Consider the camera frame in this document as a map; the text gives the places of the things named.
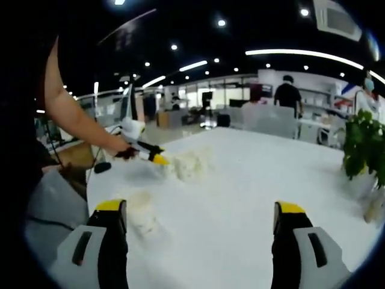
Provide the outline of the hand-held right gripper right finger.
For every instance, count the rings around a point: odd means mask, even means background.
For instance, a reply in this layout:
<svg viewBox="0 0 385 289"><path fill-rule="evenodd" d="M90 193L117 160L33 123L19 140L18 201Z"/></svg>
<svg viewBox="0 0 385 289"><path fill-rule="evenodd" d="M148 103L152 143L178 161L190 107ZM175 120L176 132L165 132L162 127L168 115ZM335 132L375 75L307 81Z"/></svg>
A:
<svg viewBox="0 0 385 289"><path fill-rule="evenodd" d="M272 288L340 288L351 275L340 246L297 204L275 202L273 237Z"/></svg>

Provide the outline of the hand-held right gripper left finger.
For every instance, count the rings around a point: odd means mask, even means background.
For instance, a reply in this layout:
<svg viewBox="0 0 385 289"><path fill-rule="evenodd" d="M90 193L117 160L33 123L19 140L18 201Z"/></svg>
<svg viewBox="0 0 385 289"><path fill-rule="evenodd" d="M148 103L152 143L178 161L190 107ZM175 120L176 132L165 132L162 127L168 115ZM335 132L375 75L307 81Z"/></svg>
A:
<svg viewBox="0 0 385 289"><path fill-rule="evenodd" d="M59 245L55 282L60 288L128 288L126 201L96 206L86 225Z"/></svg>

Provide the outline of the person's left hand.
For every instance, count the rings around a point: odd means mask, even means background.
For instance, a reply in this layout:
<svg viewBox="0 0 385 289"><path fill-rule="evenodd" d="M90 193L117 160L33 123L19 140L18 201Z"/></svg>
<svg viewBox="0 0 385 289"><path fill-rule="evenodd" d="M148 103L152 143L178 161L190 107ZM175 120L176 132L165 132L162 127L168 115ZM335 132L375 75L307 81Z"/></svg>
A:
<svg viewBox="0 0 385 289"><path fill-rule="evenodd" d="M126 150L116 153L115 158L121 158L124 160L130 160L135 158L139 154L139 151L129 146Z"/></svg>

